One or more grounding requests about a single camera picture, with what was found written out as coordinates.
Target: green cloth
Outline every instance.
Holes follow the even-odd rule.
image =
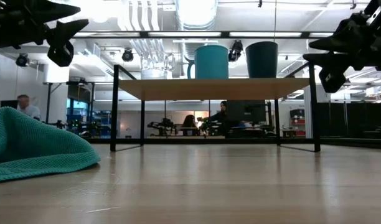
[[[0,109],[0,181],[74,172],[99,161],[79,136],[14,108]]]

